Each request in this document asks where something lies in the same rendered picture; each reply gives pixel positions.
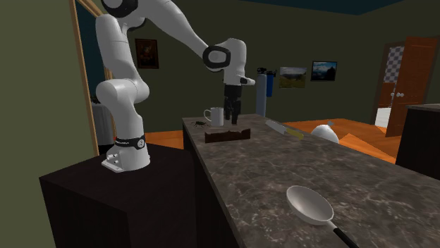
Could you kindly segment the landscape wall picture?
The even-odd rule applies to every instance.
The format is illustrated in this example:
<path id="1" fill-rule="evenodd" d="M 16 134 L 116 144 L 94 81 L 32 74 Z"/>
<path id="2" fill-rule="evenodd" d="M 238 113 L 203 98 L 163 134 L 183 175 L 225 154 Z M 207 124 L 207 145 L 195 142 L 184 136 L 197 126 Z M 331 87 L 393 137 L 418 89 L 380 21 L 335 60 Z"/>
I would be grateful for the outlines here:
<path id="1" fill-rule="evenodd" d="M 281 89 L 305 88 L 306 68 L 280 67 L 279 87 Z"/>

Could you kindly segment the black robot stand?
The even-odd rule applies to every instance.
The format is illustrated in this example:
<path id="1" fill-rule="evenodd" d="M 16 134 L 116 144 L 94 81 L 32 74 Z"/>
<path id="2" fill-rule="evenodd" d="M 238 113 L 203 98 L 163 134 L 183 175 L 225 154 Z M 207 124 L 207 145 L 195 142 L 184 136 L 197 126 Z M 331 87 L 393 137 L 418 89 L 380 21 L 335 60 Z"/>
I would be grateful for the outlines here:
<path id="1" fill-rule="evenodd" d="M 139 170 L 115 173 L 97 156 L 40 177 L 56 248 L 197 248 L 193 157 L 147 148 Z"/>

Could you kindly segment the white mug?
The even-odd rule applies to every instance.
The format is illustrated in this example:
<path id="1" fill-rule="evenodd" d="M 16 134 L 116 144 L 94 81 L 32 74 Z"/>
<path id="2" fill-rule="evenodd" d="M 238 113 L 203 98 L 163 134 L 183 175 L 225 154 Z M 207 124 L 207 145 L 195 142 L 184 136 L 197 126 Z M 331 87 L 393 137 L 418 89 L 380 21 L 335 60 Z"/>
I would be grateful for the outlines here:
<path id="1" fill-rule="evenodd" d="M 210 122 L 213 127 L 221 127 L 224 125 L 224 108 L 223 107 L 211 107 L 205 109 L 204 117 Z"/>

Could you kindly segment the dark cabinet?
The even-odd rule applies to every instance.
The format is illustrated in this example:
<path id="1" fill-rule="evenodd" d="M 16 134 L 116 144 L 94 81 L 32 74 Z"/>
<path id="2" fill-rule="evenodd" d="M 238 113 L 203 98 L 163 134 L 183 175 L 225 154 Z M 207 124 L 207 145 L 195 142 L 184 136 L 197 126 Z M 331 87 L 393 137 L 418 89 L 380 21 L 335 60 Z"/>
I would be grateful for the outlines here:
<path id="1" fill-rule="evenodd" d="M 440 104 L 406 108 L 396 165 L 440 180 Z"/>

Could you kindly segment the brown wooden door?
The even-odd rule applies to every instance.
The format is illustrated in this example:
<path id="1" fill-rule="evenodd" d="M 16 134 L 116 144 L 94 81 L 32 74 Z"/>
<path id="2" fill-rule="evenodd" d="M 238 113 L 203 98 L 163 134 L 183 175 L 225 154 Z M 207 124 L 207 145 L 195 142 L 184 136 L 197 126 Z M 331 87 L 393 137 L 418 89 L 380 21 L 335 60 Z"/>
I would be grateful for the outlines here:
<path id="1" fill-rule="evenodd" d="M 439 42 L 440 36 L 406 38 L 385 137 L 402 135 L 406 106 L 423 102 Z"/>

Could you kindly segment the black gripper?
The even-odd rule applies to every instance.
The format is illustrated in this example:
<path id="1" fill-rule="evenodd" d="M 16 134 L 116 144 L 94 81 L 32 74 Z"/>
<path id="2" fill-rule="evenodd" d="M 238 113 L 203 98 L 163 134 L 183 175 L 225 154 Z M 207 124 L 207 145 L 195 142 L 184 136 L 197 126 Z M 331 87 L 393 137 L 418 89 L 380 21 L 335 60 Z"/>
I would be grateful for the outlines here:
<path id="1" fill-rule="evenodd" d="M 225 85 L 224 87 L 224 116 L 226 120 L 231 119 L 232 112 L 232 121 L 233 125 L 236 125 L 238 122 L 238 115 L 241 110 L 241 101 L 238 101 L 242 95 L 242 86 L 241 85 Z"/>

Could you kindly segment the dark portrait wall picture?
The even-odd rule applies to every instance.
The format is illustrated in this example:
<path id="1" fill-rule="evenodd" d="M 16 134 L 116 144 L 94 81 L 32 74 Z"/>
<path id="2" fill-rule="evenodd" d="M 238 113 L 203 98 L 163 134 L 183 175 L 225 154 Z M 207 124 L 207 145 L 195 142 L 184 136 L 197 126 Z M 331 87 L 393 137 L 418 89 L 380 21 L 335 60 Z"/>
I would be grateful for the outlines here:
<path id="1" fill-rule="evenodd" d="M 135 48 L 138 68 L 159 68 L 157 40 L 136 39 Z"/>

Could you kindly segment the grey cylinder tank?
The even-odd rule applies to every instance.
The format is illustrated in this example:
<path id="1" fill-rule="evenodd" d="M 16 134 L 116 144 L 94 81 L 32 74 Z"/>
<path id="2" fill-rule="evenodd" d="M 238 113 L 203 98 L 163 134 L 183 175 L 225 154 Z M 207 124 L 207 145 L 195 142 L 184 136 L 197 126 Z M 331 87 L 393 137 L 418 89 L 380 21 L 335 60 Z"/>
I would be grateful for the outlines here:
<path id="1" fill-rule="evenodd" d="M 267 100 L 267 75 L 266 68 L 257 69 L 256 79 L 256 104 L 255 112 L 258 115 L 265 117 L 266 114 L 266 100 Z"/>

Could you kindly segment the dark brown rectangular block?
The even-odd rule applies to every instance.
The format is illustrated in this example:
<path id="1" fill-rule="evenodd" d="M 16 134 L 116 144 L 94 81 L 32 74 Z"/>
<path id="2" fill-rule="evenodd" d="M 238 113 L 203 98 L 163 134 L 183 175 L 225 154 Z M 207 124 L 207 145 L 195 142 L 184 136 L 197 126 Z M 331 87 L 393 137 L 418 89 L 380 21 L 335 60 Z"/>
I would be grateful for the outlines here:
<path id="1" fill-rule="evenodd" d="M 204 141 L 206 143 L 215 143 L 215 142 L 228 142 L 228 141 L 236 141 L 236 140 L 248 140 L 251 136 L 250 128 L 241 130 L 241 131 L 225 131 L 225 132 L 213 132 L 213 133 L 205 133 Z"/>

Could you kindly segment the wooden door frame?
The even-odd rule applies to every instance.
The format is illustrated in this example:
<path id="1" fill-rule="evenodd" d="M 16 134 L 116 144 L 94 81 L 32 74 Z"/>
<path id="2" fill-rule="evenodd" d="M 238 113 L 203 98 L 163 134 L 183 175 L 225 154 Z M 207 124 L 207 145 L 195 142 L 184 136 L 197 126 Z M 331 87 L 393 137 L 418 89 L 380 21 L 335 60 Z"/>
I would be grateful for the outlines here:
<path id="1" fill-rule="evenodd" d="M 83 41 L 80 31 L 78 8 L 77 5 L 80 4 L 90 15 L 94 18 L 101 16 L 103 14 L 102 10 L 93 2 L 93 0 L 67 0 L 69 3 L 69 9 L 71 14 L 71 22 L 73 26 L 73 34 L 75 38 L 75 47 L 78 57 L 79 69 L 80 69 L 80 79 L 82 85 L 82 91 L 84 94 L 85 108 L 88 119 L 88 127 L 91 136 L 93 157 L 99 156 L 99 146 L 96 136 L 96 128 L 94 124 L 94 116 L 92 112 L 92 102 L 90 97 L 86 62 L 83 50 Z"/>

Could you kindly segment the white-clothed table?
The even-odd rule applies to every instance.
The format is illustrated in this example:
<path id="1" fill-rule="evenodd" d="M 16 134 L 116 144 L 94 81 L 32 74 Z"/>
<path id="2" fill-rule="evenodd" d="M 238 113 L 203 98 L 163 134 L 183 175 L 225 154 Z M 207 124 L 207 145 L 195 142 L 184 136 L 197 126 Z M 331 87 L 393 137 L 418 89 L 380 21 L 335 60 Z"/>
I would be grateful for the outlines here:
<path id="1" fill-rule="evenodd" d="M 111 112 L 96 97 L 91 98 L 94 125 L 99 146 L 114 143 L 114 130 Z"/>

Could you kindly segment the blue mountain wall picture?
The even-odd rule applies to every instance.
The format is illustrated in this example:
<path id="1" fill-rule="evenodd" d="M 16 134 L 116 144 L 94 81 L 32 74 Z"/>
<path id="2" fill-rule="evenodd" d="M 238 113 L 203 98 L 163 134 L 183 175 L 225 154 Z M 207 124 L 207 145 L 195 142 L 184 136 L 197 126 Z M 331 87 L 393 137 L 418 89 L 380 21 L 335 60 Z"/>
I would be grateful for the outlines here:
<path id="1" fill-rule="evenodd" d="M 311 81 L 334 81 L 338 63 L 335 61 L 313 61 Z"/>

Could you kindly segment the yellow-handled knife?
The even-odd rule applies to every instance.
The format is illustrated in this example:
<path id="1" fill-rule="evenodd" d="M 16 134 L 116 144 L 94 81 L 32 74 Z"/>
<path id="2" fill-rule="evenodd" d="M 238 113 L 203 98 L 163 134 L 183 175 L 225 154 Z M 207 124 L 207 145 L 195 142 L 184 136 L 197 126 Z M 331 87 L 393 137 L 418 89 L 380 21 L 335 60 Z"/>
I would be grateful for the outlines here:
<path id="1" fill-rule="evenodd" d="M 304 135 L 302 133 L 287 128 L 273 120 L 267 120 L 265 124 L 282 135 L 287 133 L 289 135 L 297 137 L 299 140 L 302 140 L 304 138 Z"/>

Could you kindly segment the white dome-shaped object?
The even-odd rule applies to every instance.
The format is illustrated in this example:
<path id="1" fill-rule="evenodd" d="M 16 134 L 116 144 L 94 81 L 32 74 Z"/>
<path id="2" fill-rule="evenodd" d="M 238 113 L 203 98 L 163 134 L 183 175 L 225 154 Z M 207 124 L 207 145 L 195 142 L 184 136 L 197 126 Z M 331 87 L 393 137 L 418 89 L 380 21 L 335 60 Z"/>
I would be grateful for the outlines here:
<path id="1" fill-rule="evenodd" d="M 327 122 L 327 124 L 318 125 L 312 132 L 312 135 L 315 135 L 317 137 L 321 137 L 323 139 L 329 140 L 331 142 L 339 143 L 339 138 L 337 137 L 336 133 L 332 130 L 331 126 L 334 123 L 330 120 Z"/>

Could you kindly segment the blue cylinder filter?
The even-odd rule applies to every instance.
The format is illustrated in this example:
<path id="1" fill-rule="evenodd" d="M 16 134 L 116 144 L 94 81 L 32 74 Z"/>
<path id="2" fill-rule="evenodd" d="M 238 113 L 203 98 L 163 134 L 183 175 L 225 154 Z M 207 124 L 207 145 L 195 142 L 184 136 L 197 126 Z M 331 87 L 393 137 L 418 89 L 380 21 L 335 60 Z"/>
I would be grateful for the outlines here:
<path id="1" fill-rule="evenodd" d="M 267 92 L 266 96 L 271 97 L 273 94 L 274 78 L 276 77 L 276 70 L 268 70 L 266 72 L 267 76 Z"/>

